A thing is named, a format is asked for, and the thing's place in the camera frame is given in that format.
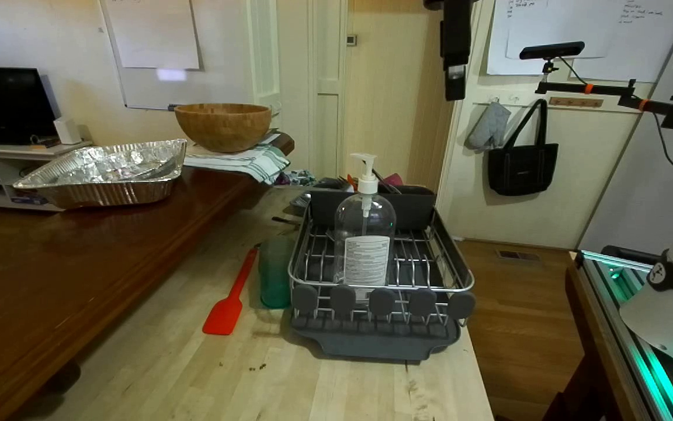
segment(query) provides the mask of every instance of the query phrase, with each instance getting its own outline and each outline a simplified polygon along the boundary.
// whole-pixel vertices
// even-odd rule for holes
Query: soap dispenser bottle
[[[334,214],[334,281],[357,291],[357,299],[372,288],[385,285],[391,244],[396,227],[392,203],[378,194],[374,154],[353,154],[365,164],[357,192],[343,200]]]

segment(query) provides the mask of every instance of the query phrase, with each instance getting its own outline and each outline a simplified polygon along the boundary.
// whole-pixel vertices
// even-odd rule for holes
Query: wooden bowl
[[[190,103],[173,107],[179,130],[206,151],[236,154],[263,141],[271,110],[246,103]]]

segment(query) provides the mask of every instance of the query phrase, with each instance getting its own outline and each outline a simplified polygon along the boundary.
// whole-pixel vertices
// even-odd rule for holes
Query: black appliance
[[[0,146],[56,144],[54,107],[35,69],[0,69]]]

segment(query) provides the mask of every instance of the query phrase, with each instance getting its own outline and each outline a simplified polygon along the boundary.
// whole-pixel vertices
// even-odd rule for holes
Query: red handle
[[[246,285],[246,278],[247,278],[247,273],[250,273],[250,270],[252,270],[252,263],[257,259],[257,250],[259,250],[259,244],[255,244],[255,245],[246,252],[246,259],[243,259],[243,265],[240,265],[240,271],[238,271],[238,276],[236,276],[236,281],[233,281],[233,288],[229,288],[229,295],[227,295],[227,298],[238,298],[238,295],[240,295],[240,291],[243,291],[243,285]]]

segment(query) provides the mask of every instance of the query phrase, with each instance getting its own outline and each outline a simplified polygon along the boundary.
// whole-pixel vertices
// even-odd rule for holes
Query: butcher block countertop
[[[33,401],[25,420],[492,420],[468,331],[419,365],[317,355],[295,339],[283,312],[243,291],[230,338],[204,334],[212,304],[250,245],[295,234],[271,221],[296,197],[274,187],[214,229],[173,276],[81,360],[63,396]]]

